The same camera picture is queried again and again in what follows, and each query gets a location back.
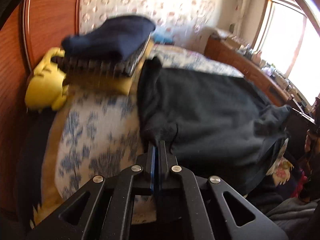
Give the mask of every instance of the window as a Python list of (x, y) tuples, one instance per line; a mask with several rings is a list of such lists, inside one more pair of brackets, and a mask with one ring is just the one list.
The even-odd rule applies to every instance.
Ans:
[(320, 37), (293, 0), (267, 0), (255, 50), (274, 64), (310, 105), (320, 92)]

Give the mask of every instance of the triangular cutout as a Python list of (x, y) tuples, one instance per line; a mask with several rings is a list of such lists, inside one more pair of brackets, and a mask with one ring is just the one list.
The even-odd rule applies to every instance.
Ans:
[(67, 209), (61, 213), (60, 219), (71, 225), (78, 225), (82, 212), (89, 200), (90, 192), (86, 191), (79, 196)]
[(225, 191), (223, 197), (231, 211), (233, 219), (238, 227), (241, 227), (255, 219), (255, 215), (238, 201), (231, 193)]

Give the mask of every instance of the blue floral pattern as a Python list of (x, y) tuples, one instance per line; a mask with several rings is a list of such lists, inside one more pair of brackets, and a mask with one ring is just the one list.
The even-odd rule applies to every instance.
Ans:
[[(243, 77), (229, 65), (182, 48), (154, 46), (150, 54), (153, 56), (158, 56), (164, 67)], [(67, 199), (95, 175), (115, 176), (134, 165), (137, 156), (143, 153), (139, 131), (135, 92), (129, 96), (110, 96), (76, 89), (56, 162), (55, 184), (60, 195)], [(152, 219), (138, 214), (136, 207), (145, 210), (146, 205), (153, 206), (152, 198), (136, 197), (133, 211), (139, 217), (136, 223), (155, 218), (154, 209), (149, 210)]]

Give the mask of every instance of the window pane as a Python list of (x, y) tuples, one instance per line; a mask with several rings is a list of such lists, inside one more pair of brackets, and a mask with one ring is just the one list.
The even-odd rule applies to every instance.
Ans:
[(303, 29), (303, 15), (281, 4), (274, 4), (270, 27), (261, 57), (283, 74), (290, 66)]
[(320, 37), (307, 20), (302, 46), (289, 79), (300, 90), (310, 105), (320, 92)]

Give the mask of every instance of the wooden headboard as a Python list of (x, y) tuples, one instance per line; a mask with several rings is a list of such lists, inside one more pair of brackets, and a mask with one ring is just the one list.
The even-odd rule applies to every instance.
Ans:
[(15, 217), (16, 163), (28, 128), (26, 81), (51, 47), (78, 33), (79, 0), (23, 0), (0, 31), (0, 210)]

